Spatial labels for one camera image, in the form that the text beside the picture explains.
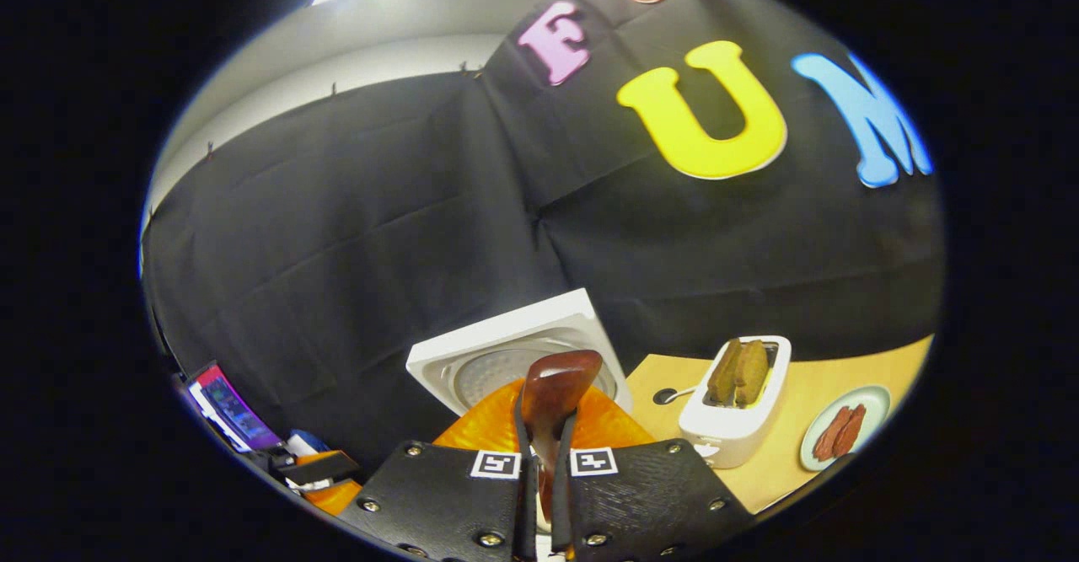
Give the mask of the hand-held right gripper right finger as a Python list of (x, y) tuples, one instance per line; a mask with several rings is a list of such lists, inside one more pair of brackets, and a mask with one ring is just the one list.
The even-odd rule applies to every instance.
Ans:
[(685, 439), (659, 442), (596, 388), (561, 431), (552, 551), (566, 558), (699, 558), (753, 524)]

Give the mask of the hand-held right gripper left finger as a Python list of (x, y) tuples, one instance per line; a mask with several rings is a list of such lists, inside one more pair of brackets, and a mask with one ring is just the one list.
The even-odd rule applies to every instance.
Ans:
[(521, 440), (522, 386), (488, 394), (435, 442), (398, 443), (339, 518), (432, 561), (534, 561), (537, 463)]

